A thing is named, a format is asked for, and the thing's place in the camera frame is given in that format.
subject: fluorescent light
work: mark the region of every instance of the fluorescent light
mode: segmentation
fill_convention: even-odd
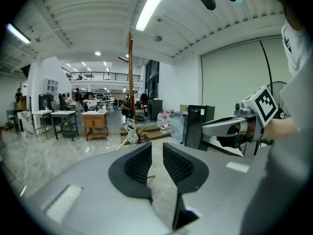
[[[16,27],[14,27],[12,24],[8,24],[6,27],[11,33],[13,33],[16,37],[18,37],[20,40],[22,40],[24,43],[29,44],[30,39],[26,37],[20,30],[18,30]]]
[[[136,30],[144,31],[152,14],[162,0],[147,0],[138,19]]]

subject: wooden cabinet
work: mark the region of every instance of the wooden cabinet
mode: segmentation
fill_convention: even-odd
[[[87,141],[88,138],[105,138],[108,135],[106,114],[98,114],[93,111],[88,114],[86,112],[83,114],[83,125]]]

